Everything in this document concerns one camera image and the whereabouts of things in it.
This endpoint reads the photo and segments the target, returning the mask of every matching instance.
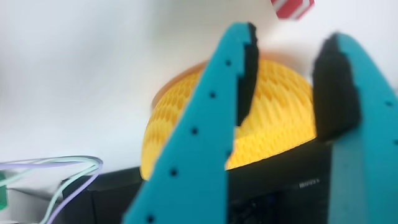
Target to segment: light green wire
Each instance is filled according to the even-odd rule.
[[[61,187],[58,188],[58,190],[55,192],[55,194],[51,198],[51,201],[47,207],[45,216],[42,219],[42,221],[40,222],[40,224],[44,224],[50,218],[50,215],[54,208],[54,205],[55,205],[57,199],[59,198],[59,196],[61,196],[62,191],[65,190],[65,188],[67,188],[72,182],[76,181],[80,177],[97,170],[98,167],[100,166],[100,164],[97,160],[90,159],[87,157],[60,157],[60,158],[56,158],[56,159],[42,159],[42,160],[34,161],[34,163],[36,163],[36,162],[38,162],[39,164],[46,164],[46,163],[53,163],[53,162],[86,162],[86,163],[92,164],[91,167],[71,176],[67,181],[65,181],[61,185]],[[28,169],[28,170],[25,170],[25,171],[17,174],[17,175],[10,177],[10,178],[2,180],[2,181],[0,181],[0,187],[11,184],[11,183],[23,178],[27,174],[30,174],[34,170],[35,169]]]
[[[100,167],[100,164],[98,161],[94,160],[94,159],[89,159],[90,163],[94,164],[93,166],[91,166],[90,168],[87,168],[75,175],[73,175],[72,177],[70,177],[67,181],[65,181],[60,188],[58,188],[58,190],[54,193],[53,197],[51,198],[51,201],[49,203],[49,206],[47,207],[47,211],[45,212],[44,218],[42,219],[42,221],[40,222],[40,224],[44,224],[45,222],[47,222],[47,220],[50,218],[51,212],[54,208],[55,202],[57,201],[57,199],[59,198],[59,196],[61,196],[62,191],[65,190],[65,188],[67,188],[71,183],[73,183],[74,181],[76,181],[77,179],[79,179],[80,177],[83,177],[84,175],[87,175],[95,170],[97,170]]]
[[[91,164],[97,164],[97,162],[94,159],[85,158],[85,157],[61,157],[61,158],[56,158],[56,159],[39,160],[39,164],[46,164],[46,163],[52,163],[52,162],[88,162]],[[14,183],[15,181],[26,176],[27,174],[30,174],[34,170],[35,169],[27,169],[23,172],[20,172],[19,174],[16,174],[16,175],[13,175],[12,177],[4,179],[4,180],[0,181],[0,187]]]

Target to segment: white wall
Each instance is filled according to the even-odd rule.
[[[302,20],[277,22],[269,0],[0,1],[0,161],[89,154],[105,171],[138,166],[156,91],[208,58],[233,21],[253,21],[260,46],[307,77],[324,38],[351,34],[398,86],[397,9],[318,0]],[[17,186],[53,189],[75,170]]]

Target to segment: yellow honeycomb paper ball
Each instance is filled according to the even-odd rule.
[[[154,106],[142,145],[143,179],[149,179],[202,71],[203,67],[193,70],[175,82]],[[312,104],[312,88],[303,77],[281,64],[261,59],[251,110],[236,127],[234,151],[226,169],[266,159],[312,140]]]

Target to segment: red and white object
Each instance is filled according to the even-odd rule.
[[[315,0],[271,0],[279,19],[300,19],[315,3]]]

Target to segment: black device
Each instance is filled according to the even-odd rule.
[[[330,164],[331,147],[314,140],[229,170],[229,223],[327,223]],[[142,183],[138,167],[100,175],[65,207],[66,224],[120,224]]]

